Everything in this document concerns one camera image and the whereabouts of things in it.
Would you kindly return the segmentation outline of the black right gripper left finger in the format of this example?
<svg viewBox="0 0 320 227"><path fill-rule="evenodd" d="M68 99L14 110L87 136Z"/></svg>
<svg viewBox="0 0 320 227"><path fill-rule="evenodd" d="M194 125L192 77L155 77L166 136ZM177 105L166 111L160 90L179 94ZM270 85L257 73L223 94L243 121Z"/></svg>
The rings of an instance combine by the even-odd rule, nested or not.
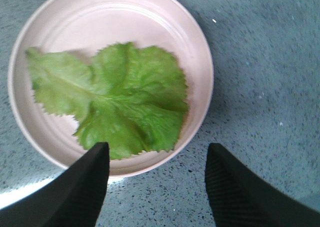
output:
<svg viewBox="0 0 320 227"><path fill-rule="evenodd" d="M51 183L1 209L2 227L94 227L107 192L109 146L97 143Z"/></svg>

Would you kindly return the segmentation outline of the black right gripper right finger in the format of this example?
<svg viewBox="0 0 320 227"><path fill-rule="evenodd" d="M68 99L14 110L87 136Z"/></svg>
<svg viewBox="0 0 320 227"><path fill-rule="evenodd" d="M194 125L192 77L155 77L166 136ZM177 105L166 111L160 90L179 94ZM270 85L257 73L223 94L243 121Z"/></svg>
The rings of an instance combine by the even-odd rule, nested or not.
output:
<svg viewBox="0 0 320 227"><path fill-rule="evenodd" d="M320 213L258 177L220 143L208 146L205 189L217 227L318 227Z"/></svg>

